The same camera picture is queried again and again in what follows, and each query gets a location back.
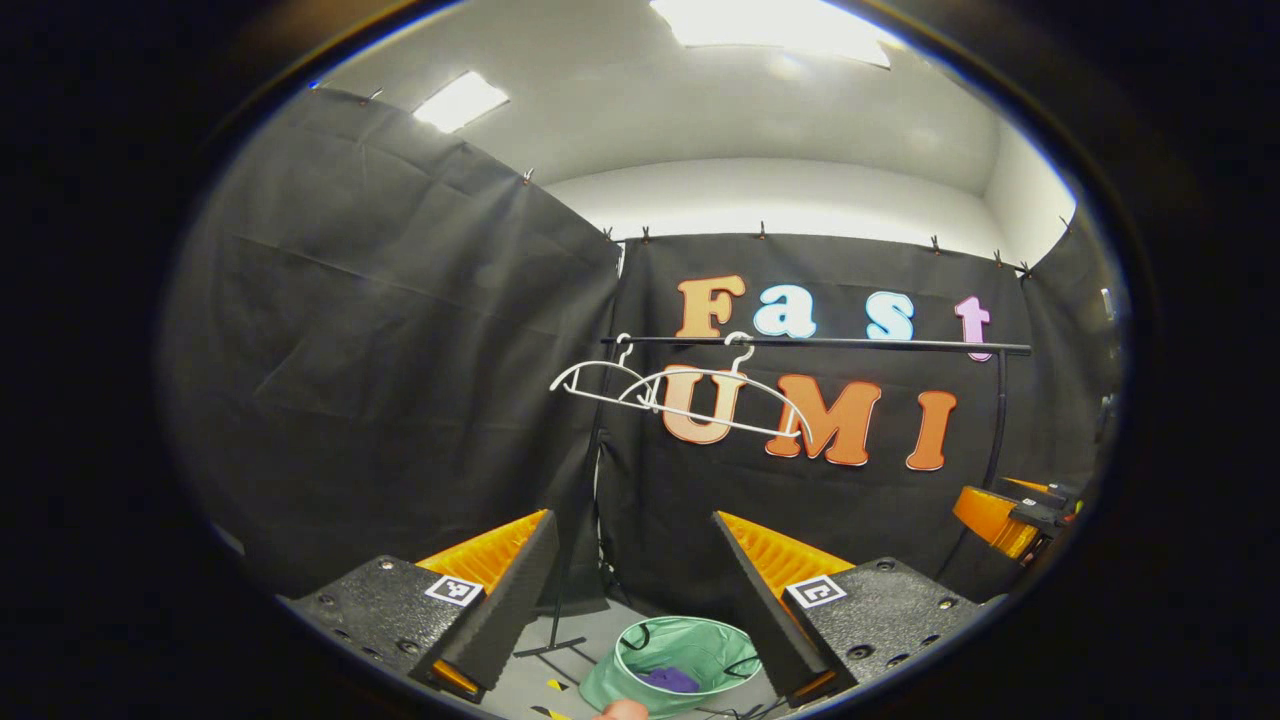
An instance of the purple cloth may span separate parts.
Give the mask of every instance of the purple cloth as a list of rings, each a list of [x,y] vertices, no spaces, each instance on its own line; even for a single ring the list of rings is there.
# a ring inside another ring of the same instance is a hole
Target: purple cloth
[[[685,675],[675,667],[658,667],[648,675],[636,674],[645,683],[677,693],[696,693],[698,680]]]

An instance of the pink letter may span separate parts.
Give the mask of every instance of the pink letter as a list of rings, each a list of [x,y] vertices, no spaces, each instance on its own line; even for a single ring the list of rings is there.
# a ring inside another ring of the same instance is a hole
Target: pink letter
[[[982,325],[991,322],[991,313],[982,309],[977,295],[970,295],[960,305],[956,305],[956,318],[963,320],[965,342],[982,342]],[[986,363],[991,360],[991,354],[970,352],[969,357]]]

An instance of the clothes hanger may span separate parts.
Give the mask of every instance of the clothes hanger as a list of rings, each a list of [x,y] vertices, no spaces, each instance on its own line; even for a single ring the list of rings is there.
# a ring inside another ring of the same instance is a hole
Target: clothes hanger
[[[746,333],[744,333],[741,331],[737,331],[737,332],[730,333],[728,337],[724,338],[724,345],[726,346],[731,345],[733,342],[733,340],[736,340],[739,337],[745,338],[745,340],[753,340],[751,336],[749,336],[749,334],[746,334]],[[742,356],[735,359],[733,360],[733,365],[731,365],[731,369],[728,372],[726,372],[726,370],[707,370],[707,369],[703,369],[703,368],[677,368],[677,369],[673,369],[673,370],[663,370],[660,373],[654,373],[652,375],[640,378],[640,382],[637,382],[637,383],[632,384],[631,387],[628,387],[627,389],[622,391],[622,393],[618,395],[617,400],[611,400],[611,402],[618,402],[620,405],[627,405],[630,407],[641,407],[641,409],[645,409],[645,410],[652,410],[653,413],[673,413],[676,415],[684,415],[686,418],[692,418],[695,420],[703,420],[703,421],[707,421],[707,423],[717,423],[717,424],[721,424],[721,425],[728,425],[731,428],[737,428],[740,430],[750,430],[750,432],[755,432],[755,433],[764,433],[767,436],[800,437],[800,430],[799,429],[795,430],[794,433],[783,433],[783,432],[780,432],[777,429],[758,428],[755,425],[748,425],[748,424],[744,424],[744,423],[736,423],[733,420],[722,420],[719,418],[701,415],[699,413],[690,413],[689,410],[681,410],[678,407],[667,407],[666,405],[659,405],[657,402],[657,398],[658,398],[658,387],[662,384],[662,378],[667,378],[667,377],[671,377],[671,375],[691,375],[691,374],[698,374],[698,375],[717,375],[717,377],[722,377],[722,378],[732,378],[732,379],[736,379],[736,380],[742,380],[744,383],[746,383],[749,386],[758,387],[758,388],[763,389],[764,392],[772,395],[773,397],[777,397],[778,400],[781,400],[782,404],[786,405],[787,409],[790,410],[790,413],[787,414],[787,420],[783,424],[783,427],[790,427],[791,425],[791,420],[799,418],[800,419],[800,424],[804,427],[804,434],[805,434],[805,437],[808,438],[808,441],[810,443],[813,443],[813,429],[809,427],[809,420],[804,416],[804,413],[801,413],[800,409],[796,407],[795,402],[792,402],[787,396],[785,396],[781,392],[773,389],[772,387],[769,387],[769,386],[767,386],[764,383],[753,380],[751,378],[748,378],[745,374],[742,374],[742,373],[739,372],[739,366],[746,359],[749,359],[754,354],[755,354],[755,346],[754,345],[749,345],[746,355],[742,355]],[[623,397],[626,397],[632,391],[637,389],[640,386],[648,386],[649,387],[648,396],[643,396],[643,395],[637,395],[636,396],[636,400],[640,402],[640,405],[634,405],[634,404],[630,404],[630,402],[622,402]]]
[[[618,333],[618,337],[614,338],[614,343],[620,343],[621,345],[622,341],[626,340],[626,338],[628,338],[628,337],[631,337],[631,333]],[[613,398],[613,397],[609,397],[607,395],[595,395],[593,392],[584,392],[584,391],[577,389],[577,374],[579,374],[579,372],[582,368],[586,368],[588,365],[604,365],[607,368],[613,368],[614,370],[622,370],[622,372],[630,374],[631,377],[636,378],[637,380],[640,380],[640,383],[631,386],[631,388],[627,388],[627,392],[630,392],[632,388],[640,387],[641,384],[646,384],[644,377],[641,377],[640,373],[636,373],[631,368],[626,366],[627,355],[631,355],[631,351],[634,351],[635,348],[636,348],[635,343],[632,343],[630,347],[627,347],[626,352],[622,354],[622,357],[618,357],[617,363],[609,363],[609,361],[605,361],[605,360],[586,360],[584,363],[579,363],[577,365],[573,365],[573,366],[566,369],[563,373],[561,373],[552,382],[550,389],[554,392],[556,388],[559,387],[559,384],[562,382],[564,382],[564,378],[567,378],[567,377],[570,377],[572,374],[572,378],[568,380],[568,384],[564,386],[564,392],[568,392],[571,395],[580,395],[582,397],[590,397],[591,400],[599,400],[599,401],[603,401],[603,402],[612,402],[614,405],[626,405],[627,407],[635,407],[637,410],[648,410],[648,407],[644,406],[644,405],[636,405],[635,402],[625,402],[622,400],[622,397],[625,397],[627,395],[626,392],[622,393],[621,396],[618,396],[617,398]]]

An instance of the green basket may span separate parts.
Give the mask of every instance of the green basket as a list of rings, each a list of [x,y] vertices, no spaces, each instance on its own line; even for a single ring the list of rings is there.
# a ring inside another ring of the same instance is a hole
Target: green basket
[[[636,676],[658,667],[678,667],[700,689],[677,693]],[[627,698],[648,707],[650,720],[662,720],[698,707],[759,671],[755,646],[742,630],[704,618],[652,618],[622,630],[613,652],[591,669],[577,691],[599,711]]]

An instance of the white wall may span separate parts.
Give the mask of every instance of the white wall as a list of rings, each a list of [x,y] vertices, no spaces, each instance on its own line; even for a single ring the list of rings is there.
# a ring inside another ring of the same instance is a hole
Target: white wall
[[[865,237],[992,258],[1004,236],[978,197],[861,165],[737,158],[625,168],[545,188],[613,240],[769,233]]]
[[[1041,152],[1004,119],[984,199],[1005,237],[1001,255],[1034,265],[1062,237],[1075,197]]]

